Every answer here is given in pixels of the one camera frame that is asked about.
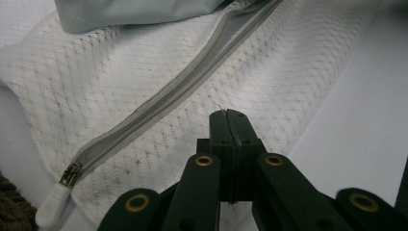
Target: white fabric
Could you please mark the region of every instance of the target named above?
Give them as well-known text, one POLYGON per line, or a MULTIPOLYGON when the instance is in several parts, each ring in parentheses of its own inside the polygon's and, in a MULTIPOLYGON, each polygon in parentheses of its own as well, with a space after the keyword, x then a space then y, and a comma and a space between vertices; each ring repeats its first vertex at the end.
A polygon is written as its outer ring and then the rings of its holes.
MULTIPOLYGON (((19 97, 38 154, 59 180, 78 149, 111 130, 192 61, 227 9, 150 26, 65 34, 56 13, 19 44, 0 50, 0 79, 19 97)), ((288 154, 336 81, 377 1, 286 0, 182 105, 98 167, 73 190, 99 223, 133 188, 175 183, 208 115, 247 114, 268 151, 288 154)), ((224 208, 221 230, 241 208, 224 208)))

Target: zipper slider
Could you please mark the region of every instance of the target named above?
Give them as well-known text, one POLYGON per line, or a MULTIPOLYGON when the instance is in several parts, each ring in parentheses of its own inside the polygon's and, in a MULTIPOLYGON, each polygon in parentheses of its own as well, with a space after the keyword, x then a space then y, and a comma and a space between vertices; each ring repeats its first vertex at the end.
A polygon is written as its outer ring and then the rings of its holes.
POLYGON ((72 163, 64 172, 60 183, 56 183, 50 194, 38 208, 36 213, 36 223, 40 228, 50 228, 60 219, 63 209, 71 193, 75 181, 81 175, 82 165, 72 163))
POLYGON ((71 164, 64 172, 60 184, 72 188, 77 178, 81 175, 82 165, 80 163, 71 164))

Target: gray fabric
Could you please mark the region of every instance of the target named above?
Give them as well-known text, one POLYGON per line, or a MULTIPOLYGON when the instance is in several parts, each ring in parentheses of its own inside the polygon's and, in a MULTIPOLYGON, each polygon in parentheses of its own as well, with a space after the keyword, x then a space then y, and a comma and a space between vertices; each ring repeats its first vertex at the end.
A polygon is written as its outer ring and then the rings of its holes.
POLYGON ((177 21, 211 13, 223 0, 55 0, 64 31, 72 34, 121 24, 177 21))

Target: white table surface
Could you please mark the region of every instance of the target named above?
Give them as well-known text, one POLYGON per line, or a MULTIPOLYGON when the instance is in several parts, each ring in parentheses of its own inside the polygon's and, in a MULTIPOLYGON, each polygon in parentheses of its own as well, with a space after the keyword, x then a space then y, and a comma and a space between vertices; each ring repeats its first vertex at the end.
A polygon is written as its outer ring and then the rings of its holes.
MULTIPOLYGON (((394 205, 408 156, 408 3, 386 1, 289 155, 330 196, 356 187, 394 205)), ((38 207, 55 183, 13 93, 0 87, 0 170, 38 207)), ((72 200, 51 230, 96 230, 72 200)), ((257 230, 251 216, 239 230, 257 230)))

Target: gray zipper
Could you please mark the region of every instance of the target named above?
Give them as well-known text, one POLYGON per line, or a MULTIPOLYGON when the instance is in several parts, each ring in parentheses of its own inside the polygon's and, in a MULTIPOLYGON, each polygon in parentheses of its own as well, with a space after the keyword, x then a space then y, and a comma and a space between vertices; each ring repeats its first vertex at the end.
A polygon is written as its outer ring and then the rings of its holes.
POLYGON ((268 18, 281 1, 259 0, 244 10, 224 15, 209 42, 191 64, 113 130, 82 147, 61 182, 69 182, 65 185, 73 187, 75 182, 85 178, 180 105, 268 18))

